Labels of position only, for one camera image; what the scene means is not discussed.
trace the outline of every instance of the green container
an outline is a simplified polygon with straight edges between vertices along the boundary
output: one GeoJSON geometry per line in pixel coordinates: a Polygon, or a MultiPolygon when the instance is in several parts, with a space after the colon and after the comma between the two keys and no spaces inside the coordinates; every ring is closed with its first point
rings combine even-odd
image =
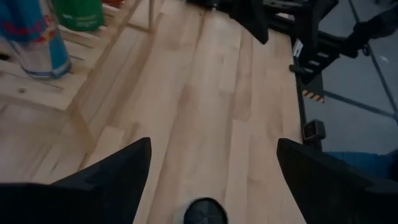
{"type": "Polygon", "coordinates": [[[104,24],[101,0],[51,0],[61,25],[75,31],[93,31],[104,24]]]}

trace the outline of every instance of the blue and silver can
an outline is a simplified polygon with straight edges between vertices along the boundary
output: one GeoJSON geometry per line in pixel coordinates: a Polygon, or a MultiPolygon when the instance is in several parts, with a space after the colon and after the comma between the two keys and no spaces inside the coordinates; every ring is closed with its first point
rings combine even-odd
{"type": "Polygon", "coordinates": [[[60,78],[70,58],[47,0],[1,0],[0,34],[35,78],[60,78]]]}

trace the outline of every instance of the wooden slat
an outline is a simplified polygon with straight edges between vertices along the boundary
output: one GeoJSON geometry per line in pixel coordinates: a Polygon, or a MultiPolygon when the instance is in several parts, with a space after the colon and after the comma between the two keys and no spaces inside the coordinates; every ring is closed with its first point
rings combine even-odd
{"type": "Polygon", "coordinates": [[[107,16],[115,16],[119,11],[119,9],[109,6],[107,4],[102,4],[102,10],[107,16]]]}
{"type": "Polygon", "coordinates": [[[98,40],[99,37],[97,37],[96,35],[90,34],[89,32],[78,32],[78,31],[74,31],[74,30],[70,30],[64,26],[59,25],[58,28],[61,31],[65,31],[71,34],[75,34],[75,35],[79,35],[81,37],[87,38],[87,39],[93,39],[93,40],[98,40]]]}
{"type": "Polygon", "coordinates": [[[97,37],[102,37],[103,35],[107,34],[107,28],[106,28],[106,26],[100,26],[97,30],[87,31],[85,33],[90,34],[90,35],[94,35],[94,36],[97,36],[97,37]]]}
{"type": "Polygon", "coordinates": [[[73,136],[59,135],[39,126],[27,123],[20,123],[12,120],[2,120],[0,123],[0,131],[10,135],[24,137],[25,139],[40,139],[47,143],[68,143],[74,140],[73,136]]]}
{"type": "Polygon", "coordinates": [[[65,40],[64,42],[65,42],[65,45],[67,46],[68,53],[71,56],[82,59],[82,60],[85,60],[87,58],[87,55],[89,54],[89,52],[91,50],[88,47],[85,47],[83,45],[76,44],[73,42],[69,42],[67,40],[65,40]]]}
{"type": "Polygon", "coordinates": [[[104,15],[104,26],[111,26],[113,23],[113,17],[104,15]]]}
{"type": "Polygon", "coordinates": [[[0,71],[6,72],[10,75],[15,75],[16,77],[21,77],[23,79],[29,80],[35,85],[35,83],[41,83],[42,85],[52,86],[55,88],[61,88],[59,94],[74,97],[80,87],[83,85],[87,79],[87,75],[82,72],[86,70],[76,67],[73,69],[74,74],[66,74],[64,77],[58,80],[38,80],[33,79],[28,74],[26,74],[21,66],[16,63],[6,62],[0,60],[0,71]]]}
{"type": "Polygon", "coordinates": [[[7,105],[1,119],[14,120],[24,124],[33,124],[51,133],[59,133],[65,124],[66,116],[61,113],[32,110],[19,105],[7,105]]]}
{"type": "Polygon", "coordinates": [[[56,110],[66,110],[72,102],[72,97],[45,90],[49,86],[39,85],[33,80],[9,77],[3,74],[0,78],[0,99],[4,101],[56,110]]]}
{"type": "Polygon", "coordinates": [[[233,120],[225,193],[225,210],[231,224],[247,222],[249,142],[249,124],[233,120]]]}
{"type": "Polygon", "coordinates": [[[78,43],[90,48],[93,48],[96,45],[95,39],[89,39],[86,37],[82,37],[80,35],[61,30],[61,36],[63,39],[68,40],[70,42],[78,43]]]}
{"type": "Polygon", "coordinates": [[[41,165],[37,169],[37,172],[32,177],[32,182],[40,184],[51,184],[52,181],[49,179],[53,168],[57,165],[58,158],[64,150],[63,145],[55,144],[50,149],[50,152],[46,155],[41,165]]]}

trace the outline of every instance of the black plastic part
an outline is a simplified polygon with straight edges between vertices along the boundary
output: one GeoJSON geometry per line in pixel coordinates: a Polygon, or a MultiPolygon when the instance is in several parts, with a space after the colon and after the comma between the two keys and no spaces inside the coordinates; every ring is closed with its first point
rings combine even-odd
{"type": "Polygon", "coordinates": [[[325,125],[322,121],[314,119],[303,128],[303,139],[306,143],[319,141],[326,138],[325,125]]]}
{"type": "Polygon", "coordinates": [[[311,144],[309,144],[308,146],[313,148],[314,150],[322,152],[322,142],[321,142],[321,140],[312,141],[311,144]]]}
{"type": "Polygon", "coordinates": [[[0,53],[0,60],[9,60],[10,56],[0,53]]]}
{"type": "Polygon", "coordinates": [[[338,4],[338,0],[311,0],[307,1],[299,12],[294,15],[294,31],[309,50],[318,46],[319,22],[338,4]]]}
{"type": "Polygon", "coordinates": [[[398,223],[397,182],[289,139],[279,139],[277,157],[307,224],[398,223]]]}
{"type": "Polygon", "coordinates": [[[184,215],[184,224],[228,224],[224,208],[212,198],[193,201],[184,215]]]}
{"type": "Polygon", "coordinates": [[[0,184],[1,223],[131,224],[150,159],[143,138],[52,185],[0,184]]]}
{"type": "Polygon", "coordinates": [[[260,43],[268,41],[268,22],[261,0],[235,0],[229,16],[246,28],[260,43]]]}

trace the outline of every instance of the white label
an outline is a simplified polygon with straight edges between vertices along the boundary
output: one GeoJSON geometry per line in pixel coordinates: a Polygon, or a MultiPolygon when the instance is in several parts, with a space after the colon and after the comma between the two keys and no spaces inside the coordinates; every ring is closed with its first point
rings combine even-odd
{"type": "Polygon", "coordinates": [[[293,48],[293,57],[299,57],[301,50],[303,49],[304,45],[301,43],[300,40],[296,40],[296,43],[294,43],[294,48],[293,48]]]}

